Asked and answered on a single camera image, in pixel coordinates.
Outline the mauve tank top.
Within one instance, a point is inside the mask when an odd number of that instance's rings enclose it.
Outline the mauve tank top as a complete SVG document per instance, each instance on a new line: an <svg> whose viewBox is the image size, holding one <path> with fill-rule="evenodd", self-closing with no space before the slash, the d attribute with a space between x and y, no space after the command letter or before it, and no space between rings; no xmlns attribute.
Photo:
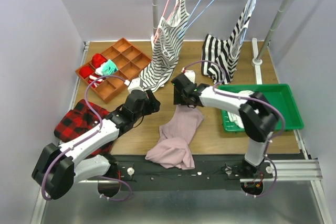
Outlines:
<svg viewBox="0 0 336 224"><path fill-rule="evenodd" d="M160 138L147 152L145 159L166 169L194 169L189 144L203 120L204 116L199 109L177 105L170 121L159 127Z"/></svg>

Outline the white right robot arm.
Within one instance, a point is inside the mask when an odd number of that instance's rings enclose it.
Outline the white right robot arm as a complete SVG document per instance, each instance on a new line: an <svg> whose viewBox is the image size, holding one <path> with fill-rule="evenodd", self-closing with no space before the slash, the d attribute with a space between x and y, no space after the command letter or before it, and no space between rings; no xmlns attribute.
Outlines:
<svg viewBox="0 0 336 224"><path fill-rule="evenodd" d="M239 94L220 90L208 84L195 84L184 73L171 81L174 86L174 103L217 108L240 116L245 133L249 137L248 149L240 165L242 173L249 178L260 172L266 158L268 142L279 121L285 125L282 114L272 106L261 92Z"/></svg>

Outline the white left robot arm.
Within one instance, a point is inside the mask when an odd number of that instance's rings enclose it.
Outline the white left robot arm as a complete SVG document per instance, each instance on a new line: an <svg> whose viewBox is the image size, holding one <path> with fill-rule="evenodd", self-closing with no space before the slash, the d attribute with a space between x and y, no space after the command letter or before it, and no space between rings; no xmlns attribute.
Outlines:
<svg viewBox="0 0 336 224"><path fill-rule="evenodd" d="M74 183L91 177L112 179L117 170L110 158L88 156L133 129L139 119L158 112L160 105L152 91L133 90L124 104L99 119L88 132L60 146L46 145L32 172L32 178L41 186L43 199L59 199Z"/></svg>

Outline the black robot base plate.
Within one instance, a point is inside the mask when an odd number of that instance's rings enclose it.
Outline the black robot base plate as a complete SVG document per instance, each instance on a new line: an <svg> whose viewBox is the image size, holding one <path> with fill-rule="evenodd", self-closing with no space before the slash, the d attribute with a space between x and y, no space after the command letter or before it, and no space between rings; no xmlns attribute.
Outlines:
<svg viewBox="0 0 336 224"><path fill-rule="evenodd" d="M133 191L241 190L261 194L263 182L273 179L273 167L267 161L253 168L242 155L193 155L194 169L182 170L145 160L143 155L115 155L106 175L98 175L99 189L111 178L126 182Z"/></svg>

